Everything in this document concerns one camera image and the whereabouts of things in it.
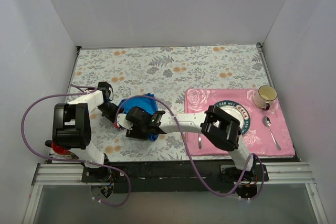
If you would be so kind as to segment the blue cloth napkin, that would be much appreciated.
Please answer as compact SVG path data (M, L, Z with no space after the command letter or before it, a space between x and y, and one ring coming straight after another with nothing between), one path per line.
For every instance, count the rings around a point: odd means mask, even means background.
M149 96L149 97L153 97L155 98L154 94L151 93L147 93L144 94L145 96ZM118 106L120 107L120 105L125 101L126 99L121 100L121 102L118 104ZM149 98L144 98L144 97L139 97L139 98L133 98L130 101L126 102L125 105L122 107L125 111L125 113L128 113L132 107L134 106L138 106L142 109L144 109L147 113L149 114L153 114L155 111L158 110L158 106L156 101L149 99ZM148 134L148 136L145 138L146 140L149 141L156 141L156 139L158 138L158 134L157 135L153 135L153 134Z

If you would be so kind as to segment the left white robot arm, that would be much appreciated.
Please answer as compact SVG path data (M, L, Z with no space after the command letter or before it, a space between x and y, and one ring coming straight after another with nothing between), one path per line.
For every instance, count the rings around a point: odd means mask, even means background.
M45 145L61 156L83 160L88 174L100 182L111 179L112 170L106 154L91 141L90 112L98 109L110 122L115 121L118 106L112 103L113 88L107 82L99 82L97 90L91 88L84 95L54 107L52 140Z

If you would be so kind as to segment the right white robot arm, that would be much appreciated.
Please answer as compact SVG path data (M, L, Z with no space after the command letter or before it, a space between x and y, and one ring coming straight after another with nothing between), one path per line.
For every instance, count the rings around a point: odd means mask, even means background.
M226 170L231 177L239 176L246 181L257 179L256 160L244 142L240 121L217 106L176 116L168 111L149 114L140 107L132 107L128 113L118 115L117 123L127 129L127 137L144 140L151 134L179 131L203 135L214 147L229 153L235 164L235 168Z

